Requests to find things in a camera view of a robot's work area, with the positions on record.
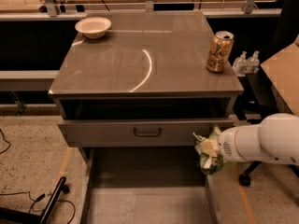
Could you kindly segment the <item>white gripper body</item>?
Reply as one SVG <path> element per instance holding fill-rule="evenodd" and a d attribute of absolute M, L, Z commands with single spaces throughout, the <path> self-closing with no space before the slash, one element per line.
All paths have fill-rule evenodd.
<path fill-rule="evenodd" d="M 237 128 L 233 127 L 223 131 L 218 137 L 218 145 L 221 151 L 221 155 L 227 161 L 239 161 L 239 154 L 235 147 L 235 136 Z"/>

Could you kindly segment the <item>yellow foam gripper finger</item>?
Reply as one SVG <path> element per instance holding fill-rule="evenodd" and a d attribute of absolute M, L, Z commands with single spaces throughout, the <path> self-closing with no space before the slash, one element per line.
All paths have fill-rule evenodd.
<path fill-rule="evenodd" d="M 210 157 L 217 157 L 220 153 L 216 139 L 206 139 L 202 143 L 201 149 L 204 153 L 206 153 Z"/>

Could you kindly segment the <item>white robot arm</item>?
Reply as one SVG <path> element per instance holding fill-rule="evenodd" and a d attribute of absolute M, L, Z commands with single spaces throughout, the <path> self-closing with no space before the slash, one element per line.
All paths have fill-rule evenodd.
<path fill-rule="evenodd" d="M 193 135 L 195 150 L 204 156 L 204 168 L 224 161 L 263 161 L 274 164 L 298 165 L 299 118 L 287 113 L 277 113 L 259 124 L 229 128 L 223 132 L 214 128 L 208 137 Z"/>

